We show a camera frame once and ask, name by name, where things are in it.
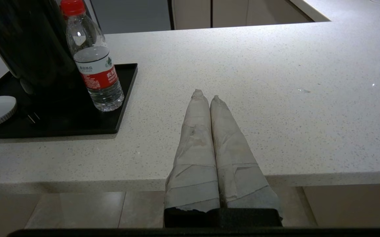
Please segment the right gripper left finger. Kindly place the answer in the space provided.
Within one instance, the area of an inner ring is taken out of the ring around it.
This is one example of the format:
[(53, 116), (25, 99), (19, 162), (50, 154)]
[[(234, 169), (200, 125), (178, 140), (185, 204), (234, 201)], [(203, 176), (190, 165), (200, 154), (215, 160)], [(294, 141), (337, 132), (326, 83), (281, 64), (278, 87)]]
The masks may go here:
[(220, 208), (217, 164), (207, 98), (195, 90), (165, 183), (164, 227), (205, 227)]

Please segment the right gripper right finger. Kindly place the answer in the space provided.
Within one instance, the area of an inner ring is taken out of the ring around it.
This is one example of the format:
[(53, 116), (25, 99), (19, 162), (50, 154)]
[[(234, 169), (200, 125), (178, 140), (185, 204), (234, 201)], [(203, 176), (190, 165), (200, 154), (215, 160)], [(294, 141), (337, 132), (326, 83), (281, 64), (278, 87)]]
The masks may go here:
[(210, 104), (220, 208), (219, 227), (281, 227), (280, 201), (255, 159), (225, 101)]

